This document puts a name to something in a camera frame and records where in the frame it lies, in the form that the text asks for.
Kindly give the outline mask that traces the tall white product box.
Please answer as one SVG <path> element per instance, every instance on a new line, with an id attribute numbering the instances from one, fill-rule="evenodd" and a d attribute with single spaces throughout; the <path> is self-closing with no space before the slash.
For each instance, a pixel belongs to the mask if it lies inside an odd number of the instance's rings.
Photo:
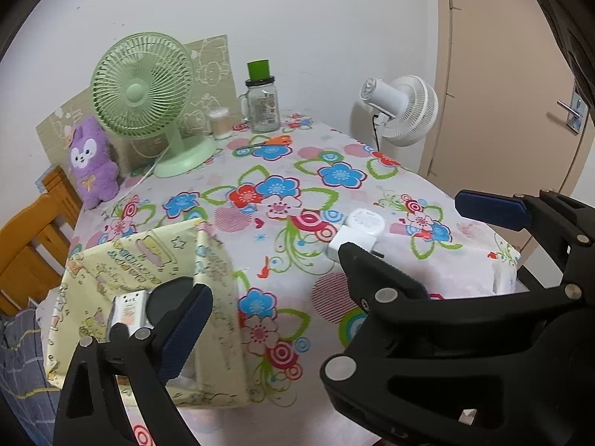
<path id="1" fill-rule="evenodd" d="M 145 327 L 147 298 L 146 290 L 129 292 L 114 298 L 107 328 L 110 342 L 127 339 L 139 328 Z"/>

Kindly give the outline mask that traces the blue plaid bedding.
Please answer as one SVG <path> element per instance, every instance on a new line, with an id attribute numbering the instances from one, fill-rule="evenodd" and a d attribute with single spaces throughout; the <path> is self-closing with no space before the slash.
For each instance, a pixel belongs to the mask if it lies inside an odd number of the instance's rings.
<path id="1" fill-rule="evenodd" d="M 51 445 L 61 390 L 47 382 L 35 310 L 1 316 L 1 397 L 35 445 Z"/>

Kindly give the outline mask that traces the beige door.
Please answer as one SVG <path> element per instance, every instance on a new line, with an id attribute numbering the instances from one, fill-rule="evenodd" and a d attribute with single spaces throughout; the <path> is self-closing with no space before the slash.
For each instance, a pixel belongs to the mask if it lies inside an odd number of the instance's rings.
<path id="1" fill-rule="evenodd" d="M 461 189 L 569 194 L 594 130 L 568 124 L 574 79 L 537 0 L 438 0 L 440 117 L 419 172 Z"/>

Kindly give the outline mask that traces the yellow fabric storage box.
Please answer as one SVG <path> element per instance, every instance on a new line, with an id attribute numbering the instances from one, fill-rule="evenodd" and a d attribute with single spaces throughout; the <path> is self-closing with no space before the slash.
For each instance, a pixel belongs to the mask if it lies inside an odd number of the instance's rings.
<path id="1" fill-rule="evenodd" d="M 48 382 L 62 386 L 81 338 L 107 341 L 116 297 L 144 291 L 170 298 L 170 282 L 177 278 L 208 286 L 213 310 L 189 358 L 192 375 L 166 385 L 173 402 L 202 409 L 247 405 L 236 279 L 229 254 L 205 220 L 157 227 L 72 255 L 48 325 Z"/>

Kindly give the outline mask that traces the floral tablecloth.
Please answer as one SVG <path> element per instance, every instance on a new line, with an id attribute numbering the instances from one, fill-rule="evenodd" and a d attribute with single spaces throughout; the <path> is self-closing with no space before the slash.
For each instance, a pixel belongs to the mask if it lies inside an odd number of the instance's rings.
<path id="1" fill-rule="evenodd" d="M 253 144 L 289 135 L 289 146 Z M 84 211 L 71 257 L 121 237 L 205 220 L 224 245 L 238 290 L 249 402 L 181 405 L 205 445 L 369 445 L 373 436 L 336 413 L 319 378 L 363 322 L 328 247 L 353 210 L 386 221 L 376 250 L 432 298 L 508 294 L 518 253 L 453 199 L 374 148 L 294 114 L 271 135 L 244 125 L 203 165 L 159 178 L 120 173 L 117 196 Z"/>

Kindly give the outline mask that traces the white standing fan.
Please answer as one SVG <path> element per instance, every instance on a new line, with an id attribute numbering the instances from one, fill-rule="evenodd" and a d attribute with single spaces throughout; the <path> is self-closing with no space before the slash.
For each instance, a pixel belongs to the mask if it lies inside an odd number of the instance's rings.
<path id="1" fill-rule="evenodd" d="M 380 136 L 395 147 L 418 143 L 438 119 L 438 96 L 417 75 L 403 75 L 390 83 L 367 78 L 360 99 L 377 112 Z"/>

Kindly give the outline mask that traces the wooden chair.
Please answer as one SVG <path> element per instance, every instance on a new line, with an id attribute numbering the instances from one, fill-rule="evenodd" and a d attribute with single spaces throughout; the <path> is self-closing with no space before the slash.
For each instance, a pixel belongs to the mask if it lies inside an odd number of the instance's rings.
<path id="1" fill-rule="evenodd" d="M 44 300 L 49 290 L 61 283 L 61 274 L 38 253 L 43 248 L 63 266 L 71 242 L 60 223 L 75 227 L 82 200 L 59 166 L 41 179 L 45 192 L 17 213 L 1 230 L 1 313 L 8 316 L 26 308 L 29 302 Z"/>

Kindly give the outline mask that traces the glass jar green lid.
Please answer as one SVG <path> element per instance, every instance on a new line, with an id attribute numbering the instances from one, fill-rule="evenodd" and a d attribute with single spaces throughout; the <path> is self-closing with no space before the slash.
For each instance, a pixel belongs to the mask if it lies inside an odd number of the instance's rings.
<path id="1" fill-rule="evenodd" d="M 238 97 L 242 118 L 255 134 L 275 132 L 280 128 L 280 115 L 269 61 L 251 61 L 247 68 L 246 92 Z"/>

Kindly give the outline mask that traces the cotton swab container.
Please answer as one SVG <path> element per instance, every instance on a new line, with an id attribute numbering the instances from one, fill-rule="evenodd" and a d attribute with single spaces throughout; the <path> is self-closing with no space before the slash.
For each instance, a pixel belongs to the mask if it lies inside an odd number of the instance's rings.
<path id="1" fill-rule="evenodd" d="M 233 119 L 228 108 L 218 108 L 208 113 L 210 129 L 216 140 L 229 138 L 233 133 Z"/>

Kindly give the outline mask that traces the purple plush bunny toy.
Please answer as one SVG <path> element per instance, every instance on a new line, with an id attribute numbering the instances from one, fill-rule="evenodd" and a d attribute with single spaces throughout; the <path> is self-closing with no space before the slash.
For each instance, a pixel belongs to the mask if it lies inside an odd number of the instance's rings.
<path id="1" fill-rule="evenodd" d="M 119 167 L 112 160 L 107 133 L 94 116 L 75 127 L 68 149 L 77 192 L 86 210 L 117 196 Z"/>

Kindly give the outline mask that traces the beige cartoon patterned board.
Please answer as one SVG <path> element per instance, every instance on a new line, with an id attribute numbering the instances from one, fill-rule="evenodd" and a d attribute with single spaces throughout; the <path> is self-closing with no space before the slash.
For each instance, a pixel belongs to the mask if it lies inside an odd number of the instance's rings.
<path id="1" fill-rule="evenodd" d="M 225 34 L 204 38 L 187 44 L 194 65 L 194 88 L 184 114 L 181 115 L 180 134 L 184 138 L 201 134 L 209 123 L 208 113 L 226 108 L 234 118 L 239 117 L 239 103 L 229 58 L 228 38 Z M 70 169 L 68 144 L 76 126 L 94 114 L 88 89 L 56 108 L 36 126 L 36 133 L 52 165 Z M 163 135 L 152 139 L 127 140 L 109 136 L 112 157 L 122 173 L 127 173 L 156 158 L 166 148 Z"/>

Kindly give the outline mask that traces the green desk fan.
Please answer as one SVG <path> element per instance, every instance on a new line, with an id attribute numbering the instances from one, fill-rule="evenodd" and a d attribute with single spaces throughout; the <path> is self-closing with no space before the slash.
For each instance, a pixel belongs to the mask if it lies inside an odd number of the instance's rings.
<path id="1" fill-rule="evenodd" d="M 166 138 L 167 147 L 154 162 L 155 176 L 182 175 L 215 154 L 212 137 L 181 134 L 181 117 L 194 91 L 194 65 L 175 38 L 140 32 L 120 39 L 97 63 L 90 89 L 95 115 L 107 131 L 130 140 Z"/>

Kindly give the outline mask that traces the orange handled scissors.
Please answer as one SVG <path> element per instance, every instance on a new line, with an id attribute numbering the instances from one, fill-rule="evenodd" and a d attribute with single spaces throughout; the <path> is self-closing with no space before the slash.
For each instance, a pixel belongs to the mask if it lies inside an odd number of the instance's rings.
<path id="1" fill-rule="evenodd" d="M 292 138 L 289 135 L 280 135 L 271 139 L 253 144 L 253 147 L 264 146 L 289 146 L 292 144 Z"/>

